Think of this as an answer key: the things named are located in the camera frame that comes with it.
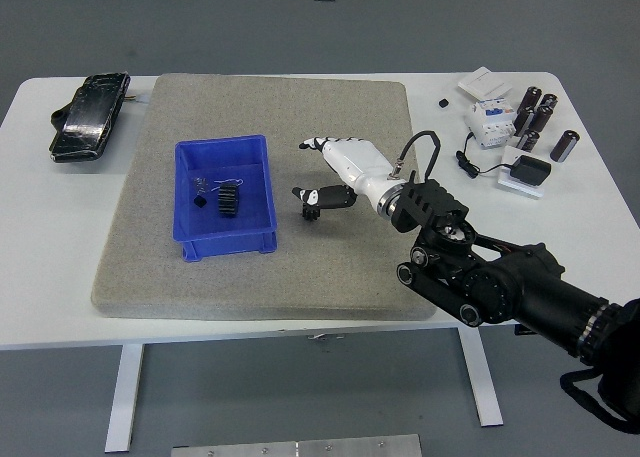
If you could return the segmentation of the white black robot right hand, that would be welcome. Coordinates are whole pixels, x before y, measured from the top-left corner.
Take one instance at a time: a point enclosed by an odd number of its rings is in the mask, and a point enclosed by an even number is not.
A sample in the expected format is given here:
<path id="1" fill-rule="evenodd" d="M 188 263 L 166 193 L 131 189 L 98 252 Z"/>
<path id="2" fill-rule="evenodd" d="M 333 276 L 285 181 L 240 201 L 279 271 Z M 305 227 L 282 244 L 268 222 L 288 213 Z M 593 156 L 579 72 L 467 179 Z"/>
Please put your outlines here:
<path id="1" fill-rule="evenodd" d="M 316 220 L 322 209 L 352 206 L 358 196 L 365 196 L 374 211 L 390 219 L 406 181 L 394 178 L 394 169 L 386 157 L 368 140 L 355 138 L 312 138 L 300 149 L 322 153 L 342 184 L 315 189 L 294 187 L 292 193 L 302 202 L 302 215 Z"/>

